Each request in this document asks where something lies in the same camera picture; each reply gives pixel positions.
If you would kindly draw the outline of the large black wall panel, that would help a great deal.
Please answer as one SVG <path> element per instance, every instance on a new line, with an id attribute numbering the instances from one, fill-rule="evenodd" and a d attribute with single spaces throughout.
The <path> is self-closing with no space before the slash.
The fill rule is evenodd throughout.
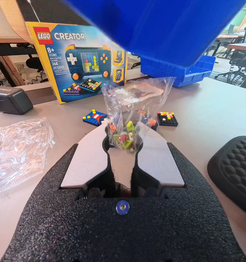
<path id="1" fill-rule="evenodd" d="M 16 2 L 26 22 L 94 26 L 70 8 L 66 1 L 17 0 Z"/>

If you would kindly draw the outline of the blue brick plate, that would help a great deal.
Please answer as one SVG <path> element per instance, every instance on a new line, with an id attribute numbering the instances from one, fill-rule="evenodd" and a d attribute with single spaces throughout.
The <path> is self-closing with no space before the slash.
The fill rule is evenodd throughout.
<path id="1" fill-rule="evenodd" d="M 106 123 L 108 120 L 108 115 L 102 112 L 99 112 L 95 109 L 92 109 L 90 113 L 82 117 L 82 121 L 94 126 L 100 126 L 103 123 Z"/>

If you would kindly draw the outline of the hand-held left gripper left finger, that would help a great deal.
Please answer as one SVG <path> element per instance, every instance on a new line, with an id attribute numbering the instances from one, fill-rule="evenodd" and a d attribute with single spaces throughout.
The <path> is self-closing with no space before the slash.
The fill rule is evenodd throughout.
<path id="1" fill-rule="evenodd" d="M 117 186 L 108 154 L 107 125 L 82 138 L 61 182 L 61 189 L 78 189 L 78 197 L 115 197 Z"/>

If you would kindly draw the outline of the small clear plastic bag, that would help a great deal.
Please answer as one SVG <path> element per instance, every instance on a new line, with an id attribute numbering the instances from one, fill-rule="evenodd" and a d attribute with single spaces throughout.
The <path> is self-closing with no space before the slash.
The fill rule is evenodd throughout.
<path id="1" fill-rule="evenodd" d="M 112 146 L 132 155 L 138 152 L 144 140 L 141 136 L 158 126 L 157 110 L 166 102 L 175 80 L 176 77 L 168 76 L 129 81 L 121 87 L 102 87 Z"/>

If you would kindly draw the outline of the blue plastic bin with label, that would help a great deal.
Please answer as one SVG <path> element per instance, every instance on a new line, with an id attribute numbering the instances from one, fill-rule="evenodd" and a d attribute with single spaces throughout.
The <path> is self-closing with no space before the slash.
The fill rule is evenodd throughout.
<path id="1" fill-rule="evenodd" d="M 193 65 L 245 0 L 62 1 L 125 50 L 181 67 Z"/>

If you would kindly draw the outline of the black brick plate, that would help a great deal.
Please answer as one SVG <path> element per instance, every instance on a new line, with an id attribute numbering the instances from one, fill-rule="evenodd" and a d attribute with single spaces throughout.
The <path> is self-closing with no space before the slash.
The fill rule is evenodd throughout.
<path id="1" fill-rule="evenodd" d="M 174 112 L 157 112 L 157 120 L 160 126 L 178 126 Z"/>

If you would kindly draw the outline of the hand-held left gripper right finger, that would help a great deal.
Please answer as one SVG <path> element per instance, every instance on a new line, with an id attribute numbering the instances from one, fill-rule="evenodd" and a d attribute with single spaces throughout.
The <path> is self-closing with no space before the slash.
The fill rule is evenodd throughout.
<path id="1" fill-rule="evenodd" d="M 131 195 L 145 197 L 151 191 L 162 195 L 165 188 L 183 188 L 185 182 L 167 141 L 155 131 L 139 133 L 142 144 L 135 154 Z"/>

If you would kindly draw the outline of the black desktop device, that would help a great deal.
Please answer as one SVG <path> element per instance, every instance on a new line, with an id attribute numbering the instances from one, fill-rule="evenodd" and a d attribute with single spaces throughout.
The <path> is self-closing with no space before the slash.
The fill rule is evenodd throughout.
<path id="1" fill-rule="evenodd" d="M 0 86 L 0 112 L 23 115 L 33 104 L 22 88 Z"/>

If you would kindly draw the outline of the navy brick game console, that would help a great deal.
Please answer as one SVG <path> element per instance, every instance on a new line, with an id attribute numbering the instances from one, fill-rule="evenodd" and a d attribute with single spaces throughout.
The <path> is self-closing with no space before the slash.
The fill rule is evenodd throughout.
<path id="1" fill-rule="evenodd" d="M 110 125 L 114 125 L 116 128 L 121 128 L 121 126 L 126 123 L 128 120 L 131 120 L 135 123 L 136 126 L 136 131 L 138 133 L 137 137 L 137 150 L 139 149 L 141 143 L 142 143 L 142 139 L 140 138 L 140 132 L 143 129 L 143 126 L 140 125 L 140 123 L 144 124 L 145 126 L 156 130 L 158 127 L 158 124 L 156 122 L 155 119 L 153 119 L 151 117 L 151 115 L 149 113 L 147 113 L 144 110 L 134 110 L 132 112 L 122 112 L 119 114 L 119 116 L 114 117 L 113 120 L 110 119 L 110 117 L 108 116 L 108 120 L 106 123 L 107 127 L 108 127 L 108 133 L 109 133 L 109 139 L 110 139 L 110 144 L 112 147 L 115 147 L 112 143 L 112 134 L 110 131 Z"/>

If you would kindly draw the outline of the toy set box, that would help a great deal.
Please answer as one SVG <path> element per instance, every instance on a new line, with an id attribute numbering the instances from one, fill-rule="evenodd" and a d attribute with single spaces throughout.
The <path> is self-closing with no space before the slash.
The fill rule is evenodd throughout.
<path id="1" fill-rule="evenodd" d="M 25 22 L 59 104 L 127 82 L 128 53 L 94 26 Z"/>

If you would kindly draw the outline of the crumpled clear plastic bag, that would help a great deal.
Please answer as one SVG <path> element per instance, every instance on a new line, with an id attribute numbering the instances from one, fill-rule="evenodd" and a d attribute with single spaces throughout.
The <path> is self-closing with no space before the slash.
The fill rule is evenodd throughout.
<path id="1" fill-rule="evenodd" d="M 0 194 L 41 174 L 54 144 L 45 117 L 0 127 Z"/>

